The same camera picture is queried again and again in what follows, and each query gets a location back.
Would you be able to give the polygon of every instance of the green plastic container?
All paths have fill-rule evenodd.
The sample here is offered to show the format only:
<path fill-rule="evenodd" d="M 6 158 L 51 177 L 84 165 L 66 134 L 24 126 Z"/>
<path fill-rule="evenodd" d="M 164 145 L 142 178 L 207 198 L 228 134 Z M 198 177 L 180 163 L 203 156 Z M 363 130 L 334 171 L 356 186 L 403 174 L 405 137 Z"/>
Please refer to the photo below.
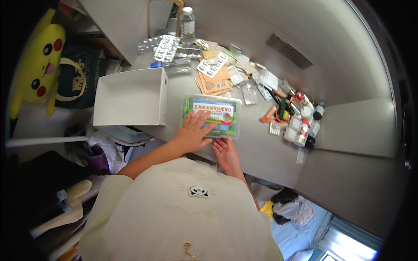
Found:
<path fill-rule="evenodd" d="M 180 126 L 183 125 L 183 121 L 190 111 L 194 110 L 195 113 L 198 111 L 210 111 L 212 114 L 203 126 L 212 122 L 217 122 L 218 125 L 206 137 L 227 138 L 230 135 L 232 139 L 240 137 L 242 105 L 240 99 L 203 94 L 186 94 L 182 104 Z"/>

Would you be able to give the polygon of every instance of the blue bedsheet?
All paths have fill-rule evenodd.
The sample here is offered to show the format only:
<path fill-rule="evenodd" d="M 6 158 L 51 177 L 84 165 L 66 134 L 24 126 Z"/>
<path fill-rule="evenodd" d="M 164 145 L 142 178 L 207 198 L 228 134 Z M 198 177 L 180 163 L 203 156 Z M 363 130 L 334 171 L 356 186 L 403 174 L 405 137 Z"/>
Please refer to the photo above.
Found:
<path fill-rule="evenodd" d="M 295 252 L 312 249 L 314 237 L 318 228 L 325 226 L 331 218 L 331 213 L 314 204 L 316 215 L 305 227 L 301 227 L 294 221 L 279 225 L 271 222 L 273 238 L 282 251 L 283 258 L 290 258 Z"/>

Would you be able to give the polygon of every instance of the light yellow shirt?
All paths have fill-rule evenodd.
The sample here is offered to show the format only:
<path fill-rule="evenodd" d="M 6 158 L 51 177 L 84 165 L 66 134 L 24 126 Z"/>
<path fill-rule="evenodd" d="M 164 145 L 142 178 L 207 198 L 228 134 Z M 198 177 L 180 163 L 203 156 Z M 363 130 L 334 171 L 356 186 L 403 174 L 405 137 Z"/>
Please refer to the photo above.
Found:
<path fill-rule="evenodd" d="M 80 254 L 84 261 L 174 261 L 182 260 L 186 242 L 200 261 L 283 260 L 270 219 L 246 185 L 187 158 L 154 165 L 135 180 L 107 178 Z"/>

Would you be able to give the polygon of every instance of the panda patch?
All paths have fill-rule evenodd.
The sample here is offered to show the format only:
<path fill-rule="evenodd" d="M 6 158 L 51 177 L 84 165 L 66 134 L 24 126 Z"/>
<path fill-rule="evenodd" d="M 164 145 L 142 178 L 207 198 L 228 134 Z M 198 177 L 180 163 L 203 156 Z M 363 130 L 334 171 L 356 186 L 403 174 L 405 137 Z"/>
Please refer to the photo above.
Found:
<path fill-rule="evenodd" d="M 198 198 L 207 198 L 208 190 L 201 186 L 191 186 L 189 188 L 189 196 Z"/>

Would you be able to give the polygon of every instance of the plastic storage box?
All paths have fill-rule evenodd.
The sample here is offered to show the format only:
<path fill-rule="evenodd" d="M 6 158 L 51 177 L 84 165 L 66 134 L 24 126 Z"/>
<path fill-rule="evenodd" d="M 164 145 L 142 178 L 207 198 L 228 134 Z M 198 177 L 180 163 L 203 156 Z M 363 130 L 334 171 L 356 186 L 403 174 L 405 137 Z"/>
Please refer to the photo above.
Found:
<path fill-rule="evenodd" d="M 163 68 L 140 69 L 99 78 L 94 126 L 166 124 L 168 78 Z"/>
<path fill-rule="evenodd" d="M 212 114 L 203 126 L 212 122 L 217 122 L 218 125 L 206 137 L 227 138 L 231 135 L 232 139 L 238 139 L 240 137 L 241 104 L 240 99 L 202 94 L 186 94 L 183 99 L 183 105 L 181 106 L 182 110 L 180 115 L 182 117 L 180 126 L 183 125 L 183 120 L 191 110 L 194 110 L 195 113 L 198 111 L 210 111 Z"/>

